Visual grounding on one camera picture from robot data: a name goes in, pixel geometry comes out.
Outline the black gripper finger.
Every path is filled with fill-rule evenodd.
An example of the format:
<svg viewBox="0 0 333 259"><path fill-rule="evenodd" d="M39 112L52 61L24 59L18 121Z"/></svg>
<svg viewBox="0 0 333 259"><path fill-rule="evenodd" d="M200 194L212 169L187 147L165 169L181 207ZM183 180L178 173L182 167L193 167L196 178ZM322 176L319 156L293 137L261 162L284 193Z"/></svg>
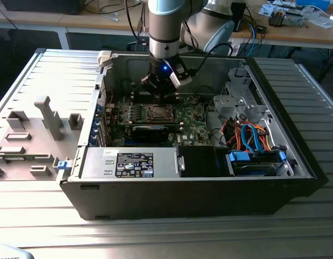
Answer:
<svg viewBox="0 0 333 259"><path fill-rule="evenodd" d="M179 101L179 94L176 92L175 86L168 82L162 87L162 103L176 104Z"/></svg>
<svg viewBox="0 0 333 259"><path fill-rule="evenodd" d="M141 79L141 86L154 97L157 103L162 103L162 84L157 76L148 73Z"/></svg>

